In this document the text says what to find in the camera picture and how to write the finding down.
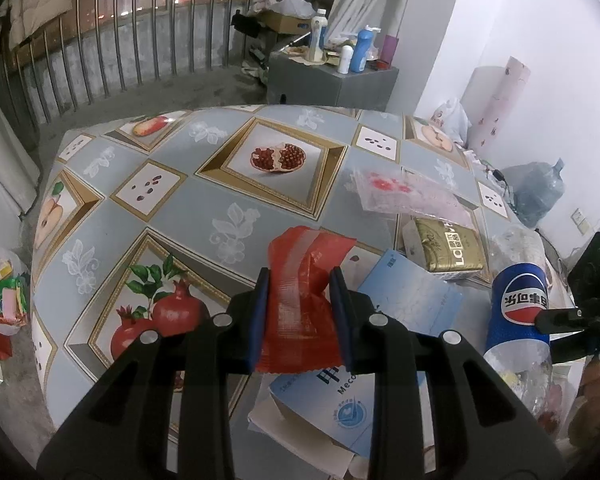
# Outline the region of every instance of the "red plastic wrapper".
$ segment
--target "red plastic wrapper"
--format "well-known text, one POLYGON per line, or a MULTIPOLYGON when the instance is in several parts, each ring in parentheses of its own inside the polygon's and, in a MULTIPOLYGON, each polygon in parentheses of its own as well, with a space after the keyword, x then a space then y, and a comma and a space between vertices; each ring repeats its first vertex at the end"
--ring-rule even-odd
POLYGON ((259 372, 295 374, 342 365, 324 289, 331 269, 355 243, 355 238, 297 226, 269 244, 271 274, 259 372))

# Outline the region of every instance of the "silver screw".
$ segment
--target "silver screw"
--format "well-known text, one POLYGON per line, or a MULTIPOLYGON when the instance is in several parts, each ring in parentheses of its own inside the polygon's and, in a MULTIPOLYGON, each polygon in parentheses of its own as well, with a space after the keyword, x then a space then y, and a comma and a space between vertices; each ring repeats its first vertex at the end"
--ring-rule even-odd
POLYGON ((445 333, 443 333, 442 339, 444 339, 450 345, 457 345, 462 341, 462 336, 458 332, 447 330, 445 333))
POLYGON ((155 330, 146 330, 140 334, 140 342, 143 345, 151 345, 158 341, 158 333, 155 330))
POLYGON ((389 323, 389 320, 384 314, 376 312, 375 314, 369 316, 369 323, 371 323, 373 326, 385 326, 387 323, 389 323))
POLYGON ((234 320, 228 314, 218 314, 217 316, 214 316, 215 326, 229 326, 232 322, 234 322, 234 320))

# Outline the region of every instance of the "white bottle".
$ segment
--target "white bottle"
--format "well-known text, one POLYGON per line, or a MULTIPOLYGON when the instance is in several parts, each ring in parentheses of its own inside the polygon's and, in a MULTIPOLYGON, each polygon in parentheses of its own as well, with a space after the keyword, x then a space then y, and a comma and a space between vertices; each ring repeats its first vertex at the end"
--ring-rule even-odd
POLYGON ((318 14, 311 18, 311 45, 306 53, 305 59, 312 63, 322 61, 322 49, 320 48, 320 36, 329 23, 326 18, 327 11, 318 9, 318 14))
POLYGON ((338 73, 348 74, 349 65, 351 64, 351 56, 353 56, 353 47, 345 45, 340 51, 340 62, 338 63, 338 73))

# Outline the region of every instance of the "pepsi logo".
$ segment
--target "pepsi logo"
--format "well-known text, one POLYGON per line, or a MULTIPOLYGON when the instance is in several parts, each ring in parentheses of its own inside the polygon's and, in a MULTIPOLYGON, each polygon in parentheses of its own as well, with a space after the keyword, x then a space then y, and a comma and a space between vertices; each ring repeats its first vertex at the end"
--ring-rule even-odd
POLYGON ((531 272, 519 274, 505 287, 500 305, 506 320, 531 326, 548 305, 544 283, 531 272))

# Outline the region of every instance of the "gold tissue package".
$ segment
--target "gold tissue package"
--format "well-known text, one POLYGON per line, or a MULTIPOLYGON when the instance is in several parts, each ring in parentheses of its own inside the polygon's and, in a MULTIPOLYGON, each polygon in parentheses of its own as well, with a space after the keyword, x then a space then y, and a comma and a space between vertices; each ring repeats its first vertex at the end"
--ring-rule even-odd
POLYGON ((445 220, 413 218, 402 229, 408 259, 442 280, 480 273, 486 258, 478 233, 445 220))

